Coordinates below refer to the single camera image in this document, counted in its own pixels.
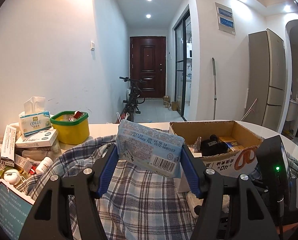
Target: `light switch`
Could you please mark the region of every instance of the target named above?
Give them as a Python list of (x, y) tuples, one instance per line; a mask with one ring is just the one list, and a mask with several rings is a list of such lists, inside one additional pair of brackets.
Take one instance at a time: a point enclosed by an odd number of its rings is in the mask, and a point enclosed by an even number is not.
[(90, 50), (94, 51), (95, 50), (95, 43), (91, 42), (90, 44)]

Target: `blue tissue package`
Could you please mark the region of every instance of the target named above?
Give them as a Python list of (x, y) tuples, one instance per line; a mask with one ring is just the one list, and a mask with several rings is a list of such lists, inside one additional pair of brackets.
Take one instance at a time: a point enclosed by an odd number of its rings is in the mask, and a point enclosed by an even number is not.
[(182, 137), (123, 119), (116, 141), (119, 159), (168, 178), (181, 177)]

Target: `yellow bin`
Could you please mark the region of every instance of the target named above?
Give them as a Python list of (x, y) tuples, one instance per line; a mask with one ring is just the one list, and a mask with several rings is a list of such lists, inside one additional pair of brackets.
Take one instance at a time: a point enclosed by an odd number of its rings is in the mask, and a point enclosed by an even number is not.
[(75, 111), (63, 111), (50, 118), (53, 127), (58, 130), (58, 140), (66, 144), (81, 144), (89, 136), (88, 113), (76, 121), (69, 121)]

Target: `barcode number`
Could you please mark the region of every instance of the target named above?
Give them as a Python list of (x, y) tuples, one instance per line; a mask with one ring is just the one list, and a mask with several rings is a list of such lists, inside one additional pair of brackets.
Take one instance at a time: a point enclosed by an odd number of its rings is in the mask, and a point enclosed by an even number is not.
[(168, 172), (172, 172), (175, 166), (175, 163), (167, 161), (163, 158), (155, 157), (153, 161), (153, 166)]

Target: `tablet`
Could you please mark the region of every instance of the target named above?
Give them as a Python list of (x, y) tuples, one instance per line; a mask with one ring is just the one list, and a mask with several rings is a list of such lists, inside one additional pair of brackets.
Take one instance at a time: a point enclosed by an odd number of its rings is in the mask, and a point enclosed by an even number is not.
[(0, 227), (12, 240), (18, 240), (35, 201), (0, 179)]

